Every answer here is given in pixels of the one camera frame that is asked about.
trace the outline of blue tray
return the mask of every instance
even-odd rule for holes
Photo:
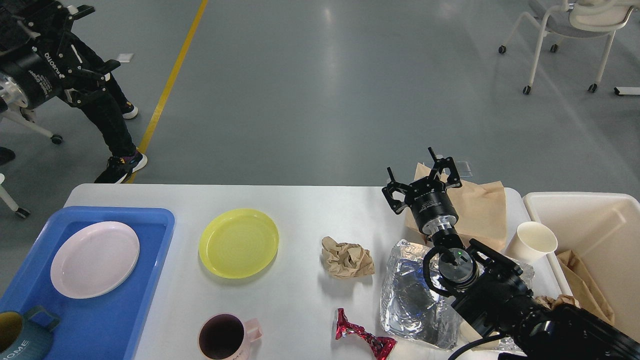
[[[58,293],[49,275],[53,257],[71,235],[102,221],[122,222],[136,231],[140,255],[133,272],[120,286],[99,297],[70,299]],[[174,223],[173,214],[167,209],[71,206],[55,212],[0,299],[0,311],[24,313],[42,305],[60,316],[46,360],[132,359]],[[44,315],[34,320],[46,323]]]

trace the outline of yellow plate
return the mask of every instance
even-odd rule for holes
[[[209,271],[227,279],[257,274],[277,252],[276,225],[254,209],[235,209],[218,216],[200,237],[200,260]]]

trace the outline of mug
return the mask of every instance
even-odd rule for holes
[[[247,360],[251,343],[262,337],[258,319],[242,322],[233,314],[218,314],[200,329],[198,345],[207,359]]]
[[[31,321],[38,313],[45,313],[53,320],[44,327]],[[0,359],[43,359],[53,344],[51,331],[59,323],[59,317],[39,305],[24,315],[15,311],[0,313]]]

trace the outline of trash bin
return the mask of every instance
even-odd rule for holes
[[[524,204],[531,220],[558,239],[556,254],[577,253],[616,313],[615,327],[640,341],[640,204],[625,194],[529,193]],[[570,293],[557,259],[549,254],[563,293]]]

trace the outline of white table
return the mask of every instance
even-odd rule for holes
[[[513,189],[506,193],[511,238],[529,216],[520,194]],[[367,344],[355,336],[333,340],[334,312],[344,307],[349,321],[384,335],[380,289],[389,252],[402,238],[420,240],[403,225],[404,215],[391,211],[381,187],[83,184],[65,206],[166,208],[175,215],[173,240],[136,360],[202,358],[196,340],[200,327],[221,312],[259,319],[264,336],[253,344],[252,359],[373,359]],[[198,243],[212,219],[236,208],[269,215],[278,227],[280,246],[261,273],[222,279],[201,265]],[[324,236],[371,250],[376,274],[331,278],[321,261]],[[547,260],[534,267],[536,294],[557,296],[560,289]],[[392,352],[396,359],[421,360],[449,354],[405,340]]]

